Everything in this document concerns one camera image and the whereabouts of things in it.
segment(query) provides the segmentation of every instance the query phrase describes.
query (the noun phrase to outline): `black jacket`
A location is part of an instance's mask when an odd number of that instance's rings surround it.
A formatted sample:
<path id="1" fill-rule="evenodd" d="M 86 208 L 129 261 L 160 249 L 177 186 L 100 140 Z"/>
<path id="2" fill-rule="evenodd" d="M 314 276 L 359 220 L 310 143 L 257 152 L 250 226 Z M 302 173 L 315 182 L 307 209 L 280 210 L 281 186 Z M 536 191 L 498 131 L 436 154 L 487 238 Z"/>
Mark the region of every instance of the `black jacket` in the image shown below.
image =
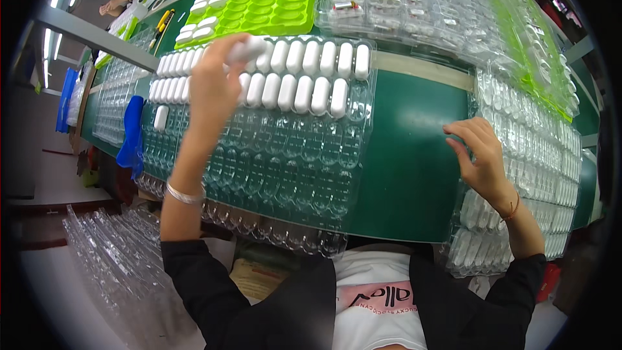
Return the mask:
<path id="1" fill-rule="evenodd" d="M 206 349 L 331 350 L 333 262 L 310 257 L 267 299 L 251 306 L 202 240 L 162 242 L 173 279 Z M 410 257 L 410 283 L 429 350 L 522 349 L 546 259 L 515 260 L 486 300 L 451 282 L 442 268 Z"/>

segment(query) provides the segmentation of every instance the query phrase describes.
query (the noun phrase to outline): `black sleeve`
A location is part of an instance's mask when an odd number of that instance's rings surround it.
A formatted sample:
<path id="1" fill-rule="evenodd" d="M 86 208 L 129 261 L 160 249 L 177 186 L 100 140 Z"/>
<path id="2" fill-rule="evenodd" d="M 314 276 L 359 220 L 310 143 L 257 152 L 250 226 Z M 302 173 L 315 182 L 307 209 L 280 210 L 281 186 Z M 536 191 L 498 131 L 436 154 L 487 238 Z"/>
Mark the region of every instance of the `black sleeve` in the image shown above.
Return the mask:
<path id="1" fill-rule="evenodd" d="M 536 307 L 536 296 L 542 284 L 545 266 L 544 254 L 514 260 L 505 276 L 494 283 L 486 296 L 489 303 L 511 308 L 523 332 L 527 331 Z"/>
<path id="2" fill-rule="evenodd" d="M 229 323 L 250 307 L 227 269 L 202 240 L 161 242 L 164 271 L 203 334 L 206 349 L 221 348 Z"/>

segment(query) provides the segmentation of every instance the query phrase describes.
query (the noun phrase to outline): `woman's right hand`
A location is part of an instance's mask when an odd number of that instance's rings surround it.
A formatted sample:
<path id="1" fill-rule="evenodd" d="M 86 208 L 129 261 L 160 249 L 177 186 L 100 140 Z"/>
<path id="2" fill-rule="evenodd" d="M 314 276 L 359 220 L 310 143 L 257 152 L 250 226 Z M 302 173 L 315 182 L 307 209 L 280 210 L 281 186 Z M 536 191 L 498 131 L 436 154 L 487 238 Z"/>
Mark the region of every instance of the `woman's right hand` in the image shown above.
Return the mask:
<path id="1" fill-rule="evenodd" d="M 512 214 L 516 206 L 517 192 L 505 176 L 501 143 L 493 128 L 484 118 L 475 117 L 443 126 L 445 134 L 454 134 L 462 139 L 475 155 L 471 158 L 463 144 L 453 138 L 446 138 L 458 156 L 462 180 L 479 193 L 501 217 Z"/>
<path id="2" fill-rule="evenodd" d="M 192 132 L 220 133 L 225 121 L 235 111 L 241 92 L 239 75 L 246 63 L 235 63 L 225 74 L 223 64 L 229 51 L 248 34 L 240 33 L 215 40 L 209 45 L 190 78 L 190 125 Z"/>

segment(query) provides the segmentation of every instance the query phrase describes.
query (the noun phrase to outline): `pink graphic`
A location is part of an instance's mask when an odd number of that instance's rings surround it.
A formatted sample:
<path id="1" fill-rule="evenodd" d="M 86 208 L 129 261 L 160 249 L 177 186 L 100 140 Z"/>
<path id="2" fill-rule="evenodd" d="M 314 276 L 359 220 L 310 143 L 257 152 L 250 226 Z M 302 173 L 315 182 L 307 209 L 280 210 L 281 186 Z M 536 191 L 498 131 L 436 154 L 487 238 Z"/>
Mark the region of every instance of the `pink graphic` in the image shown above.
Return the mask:
<path id="1" fill-rule="evenodd" d="M 344 308 L 367 308 L 378 315 L 417 311 L 410 281 L 340 286 L 337 302 Z"/>

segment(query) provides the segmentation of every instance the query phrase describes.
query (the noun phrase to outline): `lime green tray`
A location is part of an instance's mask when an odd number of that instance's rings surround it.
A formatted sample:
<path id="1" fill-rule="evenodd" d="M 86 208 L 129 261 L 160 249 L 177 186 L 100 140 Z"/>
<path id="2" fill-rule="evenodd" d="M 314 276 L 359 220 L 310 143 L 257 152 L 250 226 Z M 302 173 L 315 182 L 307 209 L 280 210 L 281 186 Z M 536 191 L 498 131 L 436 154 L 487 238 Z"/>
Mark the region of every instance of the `lime green tray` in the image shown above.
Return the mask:
<path id="1" fill-rule="evenodd" d="M 176 44 L 175 49 L 204 44 L 214 38 L 245 32 L 254 35 L 306 34 L 313 27 L 315 0 L 229 0 L 222 8 L 209 7 L 204 15 L 190 14 L 186 25 L 217 17 L 214 34 L 202 40 Z"/>

